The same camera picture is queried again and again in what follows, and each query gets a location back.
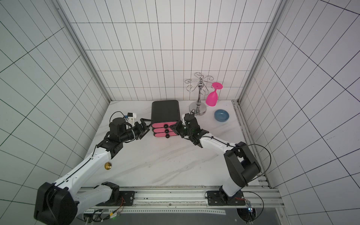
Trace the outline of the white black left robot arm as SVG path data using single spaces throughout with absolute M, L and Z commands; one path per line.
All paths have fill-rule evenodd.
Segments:
M 100 203 L 117 205 L 123 202 L 119 186 L 108 181 L 90 191 L 79 193 L 79 190 L 120 152 L 124 143 L 142 139 L 150 127 L 148 119 L 134 124 L 124 118 L 113 119 L 109 123 L 110 130 L 88 157 L 55 182 L 45 182 L 38 188 L 34 218 L 46 225 L 69 225 L 79 214 Z

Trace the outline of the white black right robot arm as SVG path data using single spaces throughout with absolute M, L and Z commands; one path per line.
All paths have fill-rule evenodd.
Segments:
M 240 200 L 241 189 L 261 172 L 261 166 L 249 146 L 244 142 L 231 143 L 215 137 L 209 131 L 200 128 L 195 115 L 190 113 L 184 114 L 183 119 L 170 128 L 194 145 L 224 156 L 230 178 L 218 191 L 207 192 L 208 204 L 246 204 L 245 199 Z

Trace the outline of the pink top drawer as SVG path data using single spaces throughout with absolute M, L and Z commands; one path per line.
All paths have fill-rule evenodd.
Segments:
M 159 122 L 152 124 L 153 128 L 169 128 L 172 125 L 177 124 L 177 121 L 171 121 L 171 122 Z

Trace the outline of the black drawer cabinet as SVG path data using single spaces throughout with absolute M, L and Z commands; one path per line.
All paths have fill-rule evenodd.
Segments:
M 181 119 L 178 100 L 154 101 L 151 105 L 153 123 L 177 122 Z

